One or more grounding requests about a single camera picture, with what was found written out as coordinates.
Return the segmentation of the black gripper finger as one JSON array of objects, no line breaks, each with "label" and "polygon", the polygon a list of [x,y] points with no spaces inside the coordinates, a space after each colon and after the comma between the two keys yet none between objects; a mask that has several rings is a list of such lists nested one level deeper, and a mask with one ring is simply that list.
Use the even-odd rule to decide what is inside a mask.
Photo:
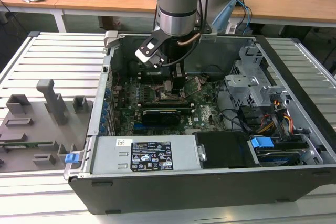
[{"label": "black gripper finger", "polygon": [[184,63],[177,63],[172,67],[172,94],[179,94],[184,88],[185,81]]}]

